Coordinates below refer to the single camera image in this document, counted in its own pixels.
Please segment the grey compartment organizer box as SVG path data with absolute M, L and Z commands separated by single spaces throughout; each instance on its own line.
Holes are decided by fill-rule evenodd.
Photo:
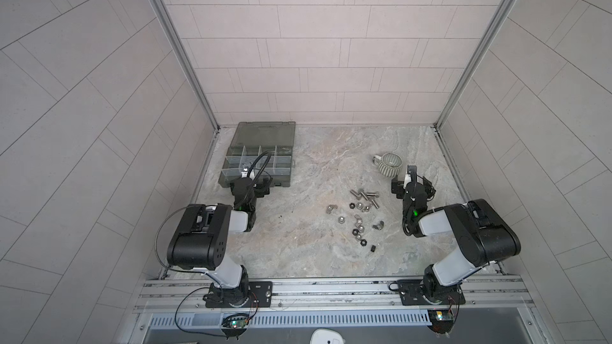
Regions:
M 262 173 L 274 186 L 289 187 L 293 169 L 294 122 L 240 122 L 226 151 L 218 183 L 229 188 L 236 179 Z

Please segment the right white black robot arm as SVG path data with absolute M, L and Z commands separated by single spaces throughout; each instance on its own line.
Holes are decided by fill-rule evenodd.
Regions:
M 435 188 L 414 165 L 407 167 L 403 180 L 391 181 L 391 192 L 403 201 L 405 235 L 452 233 L 456 240 L 457 248 L 424 271 L 420 294 L 430 304 L 446 302 L 469 276 L 521 253 L 519 237 L 484 199 L 430 210 L 427 202 L 434 198 Z

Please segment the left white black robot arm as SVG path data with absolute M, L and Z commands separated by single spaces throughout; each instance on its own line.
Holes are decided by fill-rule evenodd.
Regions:
M 250 232 L 257 219 L 257 200 L 269 194 L 272 177 L 266 170 L 245 170 L 230 185 L 234 205 L 191 204 L 167 247 L 167 263 L 180 272 L 197 272 L 212 280 L 210 299 L 234 306 L 250 298 L 244 266 L 226 256 L 232 233 Z

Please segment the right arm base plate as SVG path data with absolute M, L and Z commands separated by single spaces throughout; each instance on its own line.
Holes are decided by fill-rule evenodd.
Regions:
M 436 280 L 396 280 L 387 288 L 399 294 L 403 306 L 465 304 L 459 284 L 446 287 Z

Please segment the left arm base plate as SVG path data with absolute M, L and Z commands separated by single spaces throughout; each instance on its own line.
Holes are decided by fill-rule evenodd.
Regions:
M 270 307 L 272 293 L 273 283 L 270 281 L 250 281 L 231 289 L 217 288 L 212 284 L 202 299 L 206 308 Z

